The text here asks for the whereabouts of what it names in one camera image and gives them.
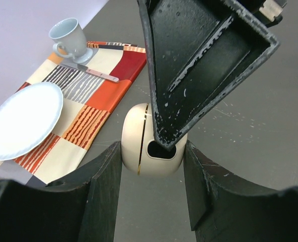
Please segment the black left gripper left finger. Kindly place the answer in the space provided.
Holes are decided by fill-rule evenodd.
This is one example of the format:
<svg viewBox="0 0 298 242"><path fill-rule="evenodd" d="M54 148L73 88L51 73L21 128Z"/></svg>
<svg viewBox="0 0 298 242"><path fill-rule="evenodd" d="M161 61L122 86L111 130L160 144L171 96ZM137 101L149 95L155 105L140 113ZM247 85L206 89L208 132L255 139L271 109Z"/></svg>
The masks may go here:
<svg viewBox="0 0 298 242"><path fill-rule="evenodd" d="M73 172L35 188L0 180L0 241L113 241L121 143Z"/></svg>

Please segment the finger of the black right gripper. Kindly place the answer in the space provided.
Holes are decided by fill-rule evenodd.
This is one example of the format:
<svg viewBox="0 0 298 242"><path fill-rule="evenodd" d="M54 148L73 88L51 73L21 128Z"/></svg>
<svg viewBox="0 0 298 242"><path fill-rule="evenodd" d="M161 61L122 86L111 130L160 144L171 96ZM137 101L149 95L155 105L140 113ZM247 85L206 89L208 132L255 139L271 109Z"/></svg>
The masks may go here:
<svg viewBox="0 0 298 242"><path fill-rule="evenodd" d="M154 139L171 150L278 49L263 1L138 1Z"/></svg>

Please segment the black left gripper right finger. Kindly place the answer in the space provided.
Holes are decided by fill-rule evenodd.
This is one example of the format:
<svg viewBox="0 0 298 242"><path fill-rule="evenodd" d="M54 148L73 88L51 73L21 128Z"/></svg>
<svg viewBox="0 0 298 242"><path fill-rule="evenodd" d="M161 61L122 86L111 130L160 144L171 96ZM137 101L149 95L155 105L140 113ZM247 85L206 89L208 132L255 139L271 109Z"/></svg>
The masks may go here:
<svg viewBox="0 0 298 242"><path fill-rule="evenodd" d="M298 186L275 190L255 184L210 160L191 142L183 166L197 241L298 241Z"/></svg>

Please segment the beige case with black oval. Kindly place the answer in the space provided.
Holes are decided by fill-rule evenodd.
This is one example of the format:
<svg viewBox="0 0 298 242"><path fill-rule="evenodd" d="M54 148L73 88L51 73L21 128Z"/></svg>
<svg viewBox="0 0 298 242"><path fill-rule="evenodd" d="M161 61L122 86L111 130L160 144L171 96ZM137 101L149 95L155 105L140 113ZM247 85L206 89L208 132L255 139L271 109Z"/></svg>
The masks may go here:
<svg viewBox="0 0 298 242"><path fill-rule="evenodd" d="M123 164L139 176L169 176L183 161L187 137L182 137L170 151L164 149L154 140L151 104L137 104L124 119L121 136Z"/></svg>

